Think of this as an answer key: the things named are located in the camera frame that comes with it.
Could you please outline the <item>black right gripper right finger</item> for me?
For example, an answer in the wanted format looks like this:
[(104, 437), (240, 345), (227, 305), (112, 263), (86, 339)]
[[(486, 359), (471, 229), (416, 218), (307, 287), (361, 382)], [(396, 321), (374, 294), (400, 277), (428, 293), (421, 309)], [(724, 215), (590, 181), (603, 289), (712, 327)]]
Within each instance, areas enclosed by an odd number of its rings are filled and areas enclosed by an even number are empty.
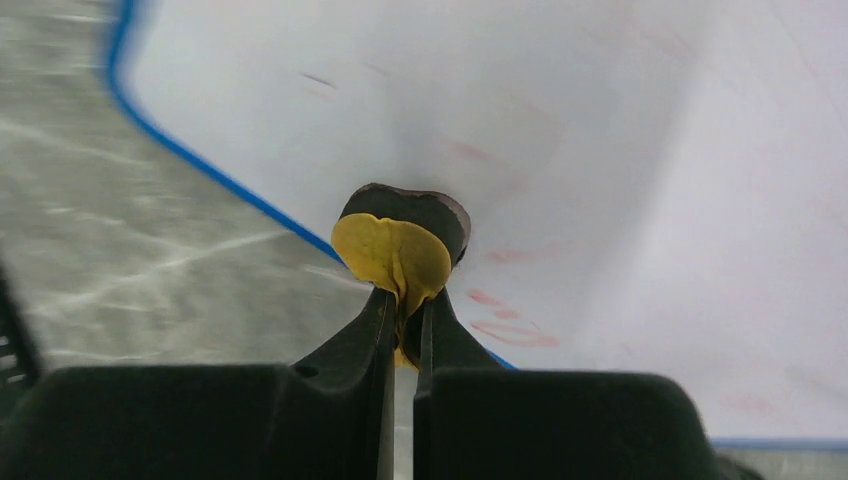
[(446, 293), (411, 319), (417, 479), (718, 479), (698, 412), (652, 374), (509, 369)]

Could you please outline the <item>blue framed whiteboard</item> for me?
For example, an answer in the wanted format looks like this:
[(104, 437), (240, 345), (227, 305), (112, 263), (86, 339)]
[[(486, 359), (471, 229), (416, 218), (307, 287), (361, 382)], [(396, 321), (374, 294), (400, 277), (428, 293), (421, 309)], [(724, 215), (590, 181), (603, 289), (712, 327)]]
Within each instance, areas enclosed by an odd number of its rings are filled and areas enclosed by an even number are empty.
[(460, 203), (509, 365), (678, 382), (733, 448), (847, 446), (843, 1), (120, 1), (157, 142), (323, 252), (370, 182)]

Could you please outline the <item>yellow black whiteboard eraser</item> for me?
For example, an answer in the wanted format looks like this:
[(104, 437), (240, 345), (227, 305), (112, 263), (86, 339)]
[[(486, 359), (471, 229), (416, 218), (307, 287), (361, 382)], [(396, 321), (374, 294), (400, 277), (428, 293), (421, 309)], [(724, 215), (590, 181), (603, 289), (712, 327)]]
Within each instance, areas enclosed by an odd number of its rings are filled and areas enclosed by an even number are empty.
[(395, 357), (420, 368), (421, 327), (411, 318), (445, 288), (463, 258), (471, 217), (452, 197), (370, 183), (356, 190), (330, 243), (352, 275), (394, 295)]

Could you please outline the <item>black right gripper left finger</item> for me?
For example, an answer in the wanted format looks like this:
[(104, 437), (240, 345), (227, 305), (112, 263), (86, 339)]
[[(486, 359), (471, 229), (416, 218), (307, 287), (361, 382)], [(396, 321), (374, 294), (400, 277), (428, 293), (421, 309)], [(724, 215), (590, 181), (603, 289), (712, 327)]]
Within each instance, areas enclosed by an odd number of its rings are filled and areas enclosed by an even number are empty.
[(4, 425), (5, 479), (388, 479), (395, 299), (293, 365), (57, 370)]

